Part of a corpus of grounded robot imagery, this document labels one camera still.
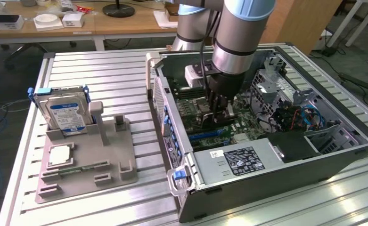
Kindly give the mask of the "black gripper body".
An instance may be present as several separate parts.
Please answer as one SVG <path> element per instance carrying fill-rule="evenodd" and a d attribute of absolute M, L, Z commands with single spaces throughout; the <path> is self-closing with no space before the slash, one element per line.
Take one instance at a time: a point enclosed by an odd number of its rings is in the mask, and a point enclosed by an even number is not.
<path fill-rule="evenodd" d="M 209 88 L 217 94 L 226 98 L 234 98 L 243 84 L 245 73 L 227 74 L 215 73 L 209 78 Z"/>

